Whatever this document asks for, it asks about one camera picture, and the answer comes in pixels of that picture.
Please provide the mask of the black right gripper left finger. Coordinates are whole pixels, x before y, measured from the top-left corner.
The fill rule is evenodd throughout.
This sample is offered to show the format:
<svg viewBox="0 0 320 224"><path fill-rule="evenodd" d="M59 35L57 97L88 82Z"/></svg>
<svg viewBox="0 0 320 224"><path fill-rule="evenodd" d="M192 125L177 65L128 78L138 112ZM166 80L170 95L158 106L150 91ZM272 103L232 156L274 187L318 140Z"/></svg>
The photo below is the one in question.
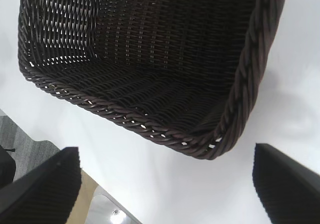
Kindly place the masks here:
<svg viewBox="0 0 320 224"><path fill-rule="evenodd" d="M66 147L1 188L1 223L66 223L82 183L78 150Z"/></svg>

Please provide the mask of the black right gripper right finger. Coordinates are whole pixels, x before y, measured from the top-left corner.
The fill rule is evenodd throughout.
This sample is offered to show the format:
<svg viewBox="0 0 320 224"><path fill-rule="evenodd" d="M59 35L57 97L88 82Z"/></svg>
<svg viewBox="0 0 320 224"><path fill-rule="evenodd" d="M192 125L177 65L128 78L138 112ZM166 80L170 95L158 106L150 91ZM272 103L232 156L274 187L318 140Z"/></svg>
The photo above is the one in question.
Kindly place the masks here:
<svg viewBox="0 0 320 224"><path fill-rule="evenodd" d="M319 175L265 143L256 144L253 185L272 223L319 223Z"/></svg>

